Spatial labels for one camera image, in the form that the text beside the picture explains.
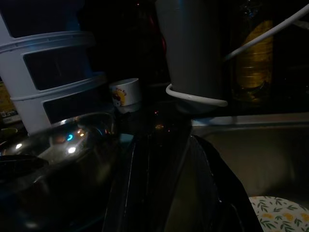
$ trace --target ceramic cup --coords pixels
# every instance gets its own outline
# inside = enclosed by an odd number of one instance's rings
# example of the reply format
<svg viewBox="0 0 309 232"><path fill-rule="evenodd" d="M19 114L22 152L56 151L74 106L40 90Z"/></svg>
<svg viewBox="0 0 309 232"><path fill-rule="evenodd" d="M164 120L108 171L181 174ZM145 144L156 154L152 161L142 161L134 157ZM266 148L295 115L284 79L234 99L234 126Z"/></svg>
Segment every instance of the ceramic cup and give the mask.
<svg viewBox="0 0 309 232"><path fill-rule="evenodd" d="M117 81L110 84L114 106L120 113L135 112L141 107L141 93L138 78Z"/></svg>

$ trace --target floral plate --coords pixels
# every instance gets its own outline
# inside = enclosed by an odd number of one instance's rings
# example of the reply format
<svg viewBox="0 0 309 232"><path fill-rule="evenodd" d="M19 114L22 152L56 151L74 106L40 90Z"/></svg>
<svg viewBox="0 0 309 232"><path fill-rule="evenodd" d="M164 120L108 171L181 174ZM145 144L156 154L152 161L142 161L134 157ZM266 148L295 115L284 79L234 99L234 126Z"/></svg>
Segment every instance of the floral plate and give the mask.
<svg viewBox="0 0 309 232"><path fill-rule="evenodd" d="M264 232L309 232L309 210L278 197L250 197Z"/></svg>

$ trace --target metal bowl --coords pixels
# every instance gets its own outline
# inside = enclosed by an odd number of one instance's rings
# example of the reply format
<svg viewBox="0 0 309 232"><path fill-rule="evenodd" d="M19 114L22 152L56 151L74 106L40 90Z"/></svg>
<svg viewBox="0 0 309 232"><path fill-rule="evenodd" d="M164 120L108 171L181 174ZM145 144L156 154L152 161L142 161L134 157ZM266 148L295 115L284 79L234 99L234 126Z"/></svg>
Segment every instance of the metal bowl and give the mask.
<svg viewBox="0 0 309 232"><path fill-rule="evenodd" d="M2 150L0 230L65 231L102 216L119 149L113 118L95 113Z"/></svg>

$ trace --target white plastic container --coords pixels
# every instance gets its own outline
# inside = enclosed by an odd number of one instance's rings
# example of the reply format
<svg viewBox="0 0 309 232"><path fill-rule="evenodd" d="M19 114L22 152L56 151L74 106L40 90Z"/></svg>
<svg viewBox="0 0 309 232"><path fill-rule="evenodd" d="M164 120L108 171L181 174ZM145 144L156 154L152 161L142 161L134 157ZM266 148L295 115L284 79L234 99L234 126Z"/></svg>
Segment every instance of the white plastic container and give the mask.
<svg viewBox="0 0 309 232"><path fill-rule="evenodd" d="M67 89L92 77L85 50L94 44L80 31L15 39L0 46L0 76L13 99Z"/></svg>
<svg viewBox="0 0 309 232"><path fill-rule="evenodd" d="M1 0L0 44L36 34L80 30L84 0Z"/></svg>
<svg viewBox="0 0 309 232"><path fill-rule="evenodd" d="M105 75L100 75L79 81L65 89L11 100L28 133L34 134L63 119L103 110L106 104L100 100L99 90L96 88L105 83Z"/></svg>

